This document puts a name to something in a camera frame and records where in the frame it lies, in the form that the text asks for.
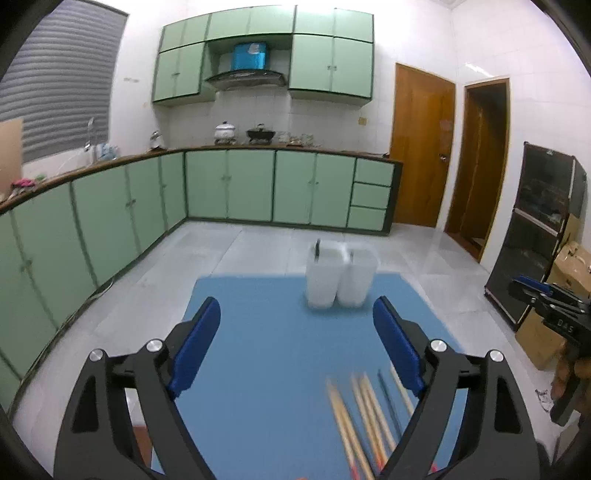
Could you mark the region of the person's right hand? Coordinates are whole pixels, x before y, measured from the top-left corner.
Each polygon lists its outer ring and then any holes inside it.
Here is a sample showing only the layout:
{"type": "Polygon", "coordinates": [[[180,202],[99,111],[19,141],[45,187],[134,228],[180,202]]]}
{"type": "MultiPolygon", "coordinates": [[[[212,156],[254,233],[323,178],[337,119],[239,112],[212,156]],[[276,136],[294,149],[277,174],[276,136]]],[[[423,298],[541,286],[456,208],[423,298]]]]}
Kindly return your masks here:
{"type": "Polygon", "coordinates": [[[565,342],[556,364],[554,378],[551,384],[551,398],[557,402],[565,393],[568,380],[572,376],[576,376],[581,380],[590,380],[591,377],[591,361],[589,357],[583,357],[574,363],[568,360],[568,354],[572,350],[572,346],[565,342]]]}

